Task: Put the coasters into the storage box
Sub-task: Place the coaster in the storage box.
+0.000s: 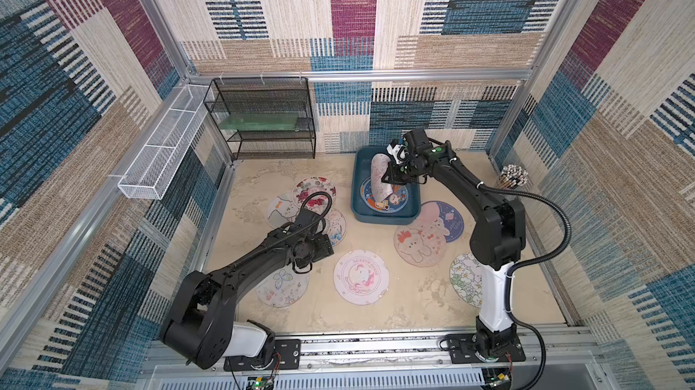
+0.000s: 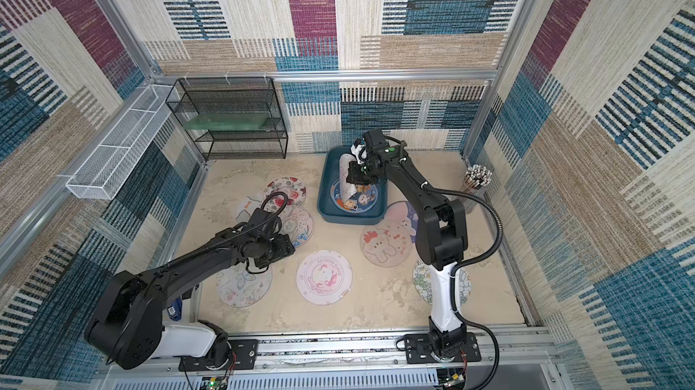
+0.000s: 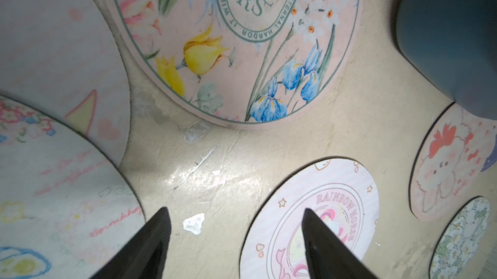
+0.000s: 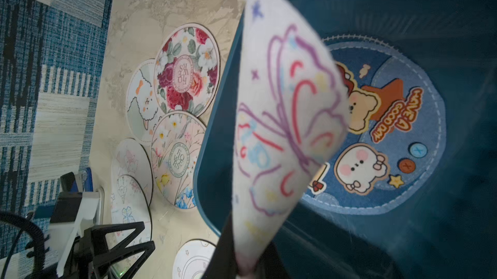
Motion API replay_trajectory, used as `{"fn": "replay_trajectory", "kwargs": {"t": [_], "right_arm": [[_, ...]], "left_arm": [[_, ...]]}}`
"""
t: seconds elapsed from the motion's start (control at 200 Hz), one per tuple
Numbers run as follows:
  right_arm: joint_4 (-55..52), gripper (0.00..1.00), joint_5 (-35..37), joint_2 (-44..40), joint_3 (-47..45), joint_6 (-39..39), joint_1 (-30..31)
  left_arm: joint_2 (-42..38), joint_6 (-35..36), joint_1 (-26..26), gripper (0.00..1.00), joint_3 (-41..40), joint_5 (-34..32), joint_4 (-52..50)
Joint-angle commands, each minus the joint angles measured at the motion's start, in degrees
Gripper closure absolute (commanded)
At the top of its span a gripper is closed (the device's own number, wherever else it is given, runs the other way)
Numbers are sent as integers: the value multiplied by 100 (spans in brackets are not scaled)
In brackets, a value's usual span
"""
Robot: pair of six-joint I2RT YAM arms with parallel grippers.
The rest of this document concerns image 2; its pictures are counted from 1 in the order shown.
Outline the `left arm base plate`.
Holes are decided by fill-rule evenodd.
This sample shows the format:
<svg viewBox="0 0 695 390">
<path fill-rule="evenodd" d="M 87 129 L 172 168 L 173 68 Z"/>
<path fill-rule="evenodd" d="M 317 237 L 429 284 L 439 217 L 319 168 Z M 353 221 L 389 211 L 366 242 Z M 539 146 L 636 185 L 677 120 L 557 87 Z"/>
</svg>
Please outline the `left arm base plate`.
<svg viewBox="0 0 695 390">
<path fill-rule="evenodd" d="M 181 357 L 180 372 L 252 370 L 258 353 L 258 339 L 232 339 L 217 343 L 202 357 Z"/>
</svg>

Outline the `blue red cartoon coaster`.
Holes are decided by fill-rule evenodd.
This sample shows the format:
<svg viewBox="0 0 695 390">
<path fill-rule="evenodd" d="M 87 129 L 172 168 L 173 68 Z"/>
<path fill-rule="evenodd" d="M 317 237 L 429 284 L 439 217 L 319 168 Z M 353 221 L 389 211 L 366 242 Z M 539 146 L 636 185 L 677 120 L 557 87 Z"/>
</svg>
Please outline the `blue red cartoon coaster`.
<svg viewBox="0 0 695 390">
<path fill-rule="evenodd" d="M 357 215 L 365 214 L 376 206 L 379 200 L 379 191 L 376 185 L 370 185 L 362 188 L 361 191 L 356 192 L 353 196 L 343 199 L 340 180 L 336 179 L 330 188 L 329 196 L 338 210 L 347 214 Z"/>
</svg>

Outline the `pink kitty ring coaster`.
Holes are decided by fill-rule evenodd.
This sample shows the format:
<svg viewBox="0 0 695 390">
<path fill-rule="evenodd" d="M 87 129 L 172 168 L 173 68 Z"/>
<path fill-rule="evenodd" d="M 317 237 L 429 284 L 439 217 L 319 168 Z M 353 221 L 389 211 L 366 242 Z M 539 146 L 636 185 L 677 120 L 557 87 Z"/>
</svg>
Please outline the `pink kitty ring coaster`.
<svg viewBox="0 0 695 390">
<path fill-rule="evenodd" d="M 300 295 L 310 303 L 328 306 L 343 299 L 350 291 L 353 270 L 349 261 L 333 251 L 318 251 L 299 265 L 296 285 Z"/>
</svg>

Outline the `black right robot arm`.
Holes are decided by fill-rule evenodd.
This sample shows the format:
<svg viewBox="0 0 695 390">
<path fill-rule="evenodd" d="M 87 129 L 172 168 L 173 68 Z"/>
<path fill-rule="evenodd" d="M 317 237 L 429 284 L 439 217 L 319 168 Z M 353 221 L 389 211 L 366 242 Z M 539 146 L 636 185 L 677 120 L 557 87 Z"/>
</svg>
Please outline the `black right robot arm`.
<svg viewBox="0 0 695 390">
<path fill-rule="evenodd" d="M 499 214 L 479 196 L 432 186 L 410 158 L 407 142 L 386 136 L 380 129 L 367 131 L 356 139 L 350 152 L 353 159 L 347 173 L 349 183 L 373 185 L 386 179 L 416 210 L 416 250 L 431 274 L 433 302 L 427 337 L 433 359 L 454 359 L 462 353 L 470 328 L 483 331 L 492 341 L 492 367 L 481 383 L 474 387 L 486 388 L 497 375 L 501 347 L 489 327 L 463 317 L 455 283 L 460 270 L 486 261 L 501 247 L 503 225 Z M 487 211 L 495 226 L 495 237 L 490 248 L 469 259 L 464 257 L 468 249 L 468 231 L 463 199 Z"/>
</svg>

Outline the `white pink bunny coaster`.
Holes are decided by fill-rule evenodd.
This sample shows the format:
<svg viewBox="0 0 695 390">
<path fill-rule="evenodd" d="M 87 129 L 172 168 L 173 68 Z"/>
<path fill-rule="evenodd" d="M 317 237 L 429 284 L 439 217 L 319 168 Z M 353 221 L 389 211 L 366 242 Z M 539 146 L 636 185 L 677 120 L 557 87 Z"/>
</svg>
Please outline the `white pink bunny coaster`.
<svg viewBox="0 0 695 390">
<path fill-rule="evenodd" d="M 338 171 L 340 179 L 338 184 L 340 185 L 340 197 L 343 201 L 347 201 L 355 194 L 360 193 L 360 186 L 348 181 L 350 164 L 355 161 L 356 158 L 351 154 L 343 154 L 340 157 L 340 170 Z"/>
</svg>

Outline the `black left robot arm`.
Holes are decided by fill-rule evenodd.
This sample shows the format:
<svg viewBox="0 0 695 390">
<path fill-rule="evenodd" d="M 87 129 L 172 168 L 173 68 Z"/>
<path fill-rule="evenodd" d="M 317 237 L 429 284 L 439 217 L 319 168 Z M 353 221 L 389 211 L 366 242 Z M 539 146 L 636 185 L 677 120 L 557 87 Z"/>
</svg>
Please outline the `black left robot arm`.
<svg viewBox="0 0 695 390">
<path fill-rule="evenodd" d="M 177 259 L 137 274 L 117 273 L 101 294 L 84 332 L 89 345 L 125 370 L 152 358 L 177 357 L 182 366 L 192 362 L 208 370 L 229 370 L 233 348 L 228 334 L 209 321 L 167 322 L 164 313 L 176 299 L 215 274 L 235 266 L 258 273 L 290 257 L 295 247 L 282 234 L 281 214 L 289 203 L 284 192 L 273 192 L 268 212 L 255 209 L 246 222 L 218 232 L 211 240 Z"/>
</svg>

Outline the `white butterfly coaster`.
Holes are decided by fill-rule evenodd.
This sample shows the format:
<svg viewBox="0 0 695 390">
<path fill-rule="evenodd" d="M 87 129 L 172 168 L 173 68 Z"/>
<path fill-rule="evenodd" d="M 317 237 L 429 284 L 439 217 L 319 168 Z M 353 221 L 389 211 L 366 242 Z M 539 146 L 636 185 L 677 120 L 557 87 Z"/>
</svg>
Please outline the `white butterfly coaster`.
<svg viewBox="0 0 695 390">
<path fill-rule="evenodd" d="M 242 309 L 253 306 L 270 290 L 273 274 L 270 271 L 251 274 L 237 265 L 215 276 L 216 291 L 226 305 Z"/>
</svg>

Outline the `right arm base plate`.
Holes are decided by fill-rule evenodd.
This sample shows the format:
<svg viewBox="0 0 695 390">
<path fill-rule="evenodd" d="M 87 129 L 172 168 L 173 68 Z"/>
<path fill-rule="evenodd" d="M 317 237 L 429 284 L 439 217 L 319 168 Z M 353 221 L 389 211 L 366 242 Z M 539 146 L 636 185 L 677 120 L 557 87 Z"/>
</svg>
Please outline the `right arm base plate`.
<svg viewBox="0 0 695 390">
<path fill-rule="evenodd" d="M 406 334 L 396 342 L 396 347 L 405 353 L 408 364 L 481 362 L 478 340 L 472 332 L 453 343 L 435 341 L 428 333 Z"/>
</svg>

